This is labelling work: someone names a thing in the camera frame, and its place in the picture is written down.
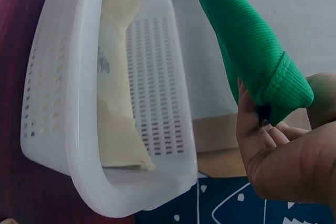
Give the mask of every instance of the white plastic basket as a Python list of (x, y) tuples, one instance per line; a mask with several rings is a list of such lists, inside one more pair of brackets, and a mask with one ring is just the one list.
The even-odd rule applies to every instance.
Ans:
[(103, 169), (97, 140), (97, 50), (102, 0), (46, 0), (30, 53), (21, 147), (70, 175), (94, 211), (154, 209), (196, 183), (197, 163), (171, 0), (142, 0), (127, 31), (136, 126), (154, 171)]

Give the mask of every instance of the hand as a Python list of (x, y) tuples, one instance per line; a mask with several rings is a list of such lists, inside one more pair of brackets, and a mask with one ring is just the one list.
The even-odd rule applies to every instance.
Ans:
[(336, 118), (336, 91), (329, 91), (335, 90), (336, 76), (315, 75), (308, 81), (316, 96), (308, 109), (314, 130), (283, 122), (259, 127), (257, 107), (238, 82), (236, 136), (247, 176), (260, 196), (331, 206), (336, 203), (336, 122), (330, 122)]

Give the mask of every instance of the ventilation hole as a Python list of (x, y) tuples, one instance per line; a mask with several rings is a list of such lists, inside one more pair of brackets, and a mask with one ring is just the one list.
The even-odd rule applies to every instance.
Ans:
[(59, 124), (54, 125), (54, 127), (52, 127), (52, 130), (53, 130), (53, 131), (57, 131), (57, 130), (59, 130)]
[(61, 81), (62, 79), (63, 79), (63, 76), (59, 76), (59, 77), (57, 77), (56, 80), (55, 80), (55, 83)]
[(62, 69), (63, 69), (63, 65), (59, 66), (59, 67), (56, 69), (56, 72), (62, 71)]
[(57, 59), (57, 62), (59, 62), (59, 61), (61, 61), (61, 60), (63, 60), (64, 59), (64, 55), (60, 55), (59, 57), (58, 57), (58, 59)]
[(61, 99), (58, 99), (58, 100), (56, 100), (55, 102), (54, 102), (54, 106), (57, 106), (57, 105), (59, 105), (61, 103)]

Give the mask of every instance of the red fabric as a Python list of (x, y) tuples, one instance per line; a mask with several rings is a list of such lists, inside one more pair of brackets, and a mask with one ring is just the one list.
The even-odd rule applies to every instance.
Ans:
[(44, 0), (0, 0), (0, 221), (21, 224), (131, 224), (109, 219), (80, 198), (71, 178), (25, 158), (20, 118), (31, 44)]

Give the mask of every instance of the dark blue fabric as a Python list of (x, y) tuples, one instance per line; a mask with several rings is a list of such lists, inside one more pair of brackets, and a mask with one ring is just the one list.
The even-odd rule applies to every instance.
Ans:
[[(137, 213), (135, 224), (198, 224), (197, 193), (199, 224), (264, 223), (265, 200), (259, 198), (247, 183), (247, 178), (201, 178), (190, 191), (160, 208)], [(238, 200), (239, 194), (243, 195), (243, 201)], [(225, 199), (227, 201), (214, 212), (216, 222), (212, 212)], [(290, 223), (285, 222), (285, 218), (305, 222), (304, 224), (333, 224), (332, 213), (326, 206), (294, 204), (289, 207), (284, 201), (266, 201), (266, 224)]]

